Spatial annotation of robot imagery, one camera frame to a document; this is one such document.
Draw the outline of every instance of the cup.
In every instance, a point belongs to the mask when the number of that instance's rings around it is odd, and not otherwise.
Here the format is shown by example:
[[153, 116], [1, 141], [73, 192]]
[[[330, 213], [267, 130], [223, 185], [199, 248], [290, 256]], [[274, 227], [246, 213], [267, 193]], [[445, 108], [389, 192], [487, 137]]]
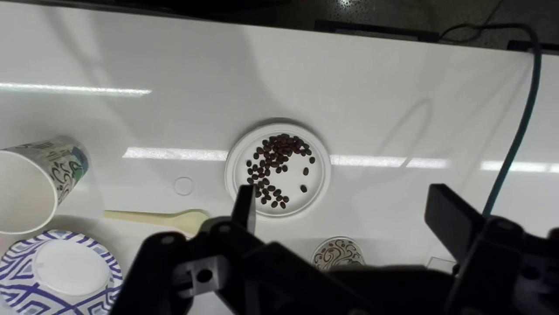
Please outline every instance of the cup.
[[314, 253], [312, 265], [319, 272], [330, 272], [332, 269], [363, 267], [365, 260], [354, 241], [335, 237], [325, 241]]
[[87, 169], [82, 146], [66, 137], [0, 151], [0, 234], [43, 228]]

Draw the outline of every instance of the plate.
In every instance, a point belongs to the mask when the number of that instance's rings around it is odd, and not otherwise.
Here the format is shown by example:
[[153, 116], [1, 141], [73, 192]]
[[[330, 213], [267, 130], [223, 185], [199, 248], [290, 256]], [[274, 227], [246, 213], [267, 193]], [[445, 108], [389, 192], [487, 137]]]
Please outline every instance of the plate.
[[115, 258], [73, 232], [21, 241], [0, 262], [0, 297], [22, 315], [108, 315], [122, 281]]
[[276, 123], [244, 136], [229, 153], [225, 188], [256, 190], [256, 214], [288, 218], [316, 206], [330, 185], [330, 157], [309, 130]]

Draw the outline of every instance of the spoon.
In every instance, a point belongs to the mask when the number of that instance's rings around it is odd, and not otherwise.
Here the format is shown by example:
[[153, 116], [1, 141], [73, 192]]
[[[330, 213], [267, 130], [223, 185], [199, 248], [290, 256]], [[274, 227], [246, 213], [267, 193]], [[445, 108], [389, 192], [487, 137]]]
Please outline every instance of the spoon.
[[143, 214], [143, 213], [120, 213], [104, 211], [106, 220], [129, 221], [139, 225], [173, 227], [178, 232], [194, 237], [202, 223], [209, 220], [208, 213], [199, 209], [183, 211], [178, 214]]

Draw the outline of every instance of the blue and white plate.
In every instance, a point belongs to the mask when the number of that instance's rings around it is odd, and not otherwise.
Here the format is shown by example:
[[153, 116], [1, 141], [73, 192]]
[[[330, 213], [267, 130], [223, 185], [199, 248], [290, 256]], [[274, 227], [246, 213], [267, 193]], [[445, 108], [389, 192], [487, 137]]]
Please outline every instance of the blue and white plate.
[[22, 315], [108, 315], [120, 288], [115, 258], [80, 234], [45, 232], [0, 262], [0, 297]]

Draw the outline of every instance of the black cable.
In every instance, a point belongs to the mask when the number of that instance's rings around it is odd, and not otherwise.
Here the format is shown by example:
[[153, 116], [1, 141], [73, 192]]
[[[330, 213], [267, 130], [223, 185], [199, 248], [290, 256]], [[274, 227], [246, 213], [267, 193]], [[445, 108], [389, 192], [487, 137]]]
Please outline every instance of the black cable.
[[505, 0], [498, 0], [496, 6], [491, 10], [491, 13], [487, 15], [485, 22], [478, 27], [478, 31], [468, 38], [468, 39], [463, 39], [463, 41], [450, 41], [450, 39], [445, 39], [449, 34], [452, 34], [454, 31], [459, 31], [459, 29], [464, 29], [464, 27], [470, 27], [470, 25], [454, 25], [447, 31], [443, 31], [440, 36], [438, 36], [438, 41], [436, 43], [450, 43], [450, 45], [466, 45], [466, 43], [473, 43], [477, 41], [482, 34], [484, 34], [484, 27], [487, 27], [491, 24], [491, 20], [494, 18], [494, 15], [501, 10]]
[[538, 97], [538, 90], [539, 90], [539, 74], [541, 74], [541, 46], [539, 46], [539, 39], [536, 36], [536, 32], [532, 29], [529, 29], [527, 25], [517, 25], [517, 24], [510, 24], [510, 25], [456, 25], [452, 31], [459, 31], [459, 29], [471, 29], [477, 34], [482, 34], [484, 31], [524, 31], [531, 41], [532, 46], [532, 57], [534, 57], [534, 64], [532, 64], [532, 73], [531, 73], [531, 85], [529, 85], [529, 94], [527, 94], [527, 101], [525, 101], [525, 108], [524, 108], [524, 115], [520, 118], [517, 134], [513, 136], [513, 141], [510, 144], [510, 150], [503, 160], [503, 165], [499, 169], [499, 174], [494, 179], [494, 185], [491, 188], [491, 193], [487, 197], [485, 207], [484, 207], [484, 216], [491, 216], [492, 207], [496, 199], [499, 197], [499, 192], [503, 188], [503, 183], [508, 176], [510, 165], [513, 164], [518, 148], [522, 144], [522, 139], [525, 136], [532, 109], [536, 106], [536, 97]]

